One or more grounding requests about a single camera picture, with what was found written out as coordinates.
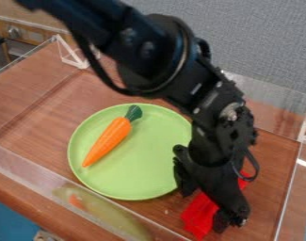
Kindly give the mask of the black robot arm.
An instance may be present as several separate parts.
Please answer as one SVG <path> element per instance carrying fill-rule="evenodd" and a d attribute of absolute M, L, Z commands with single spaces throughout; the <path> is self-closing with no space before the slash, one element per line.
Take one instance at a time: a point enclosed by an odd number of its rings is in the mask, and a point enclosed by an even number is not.
<path fill-rule="evenodd" d="M 63 22 L 105 85 L 114 82 L 97 52 L 118 62 L 118 93 L 162 98 L 190 117 L 191 140 L 173 149 L 177 185 L 182 195 L 202 190 L 218 205 L 214 231 L 243 226 L 251 208 L 238 183 L 243 165 L 255 161 L 258 133 L 242 91 L 211 64 L 207 42 L 179 18 L 145 15 L 122 0 L 15 1 Z"/>

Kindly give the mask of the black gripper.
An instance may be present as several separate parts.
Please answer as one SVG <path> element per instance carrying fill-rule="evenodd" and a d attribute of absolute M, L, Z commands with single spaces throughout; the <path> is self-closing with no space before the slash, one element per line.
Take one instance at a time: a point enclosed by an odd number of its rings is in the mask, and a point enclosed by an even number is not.
<path fill-rule="evenodd" d="M 174 147 L 174 154 L 174 178 L 182 196 L 187 197 L 201 189 L 221 208 L 213 216 L 213 230 L 222 233 L 230 226 L 230 218 L 235 226 L 242 227 L 251 213 L 238 185 L 242 155 L 234 152 L 227 163 L 207 167 L 191 160 L 183 145 Z"/>

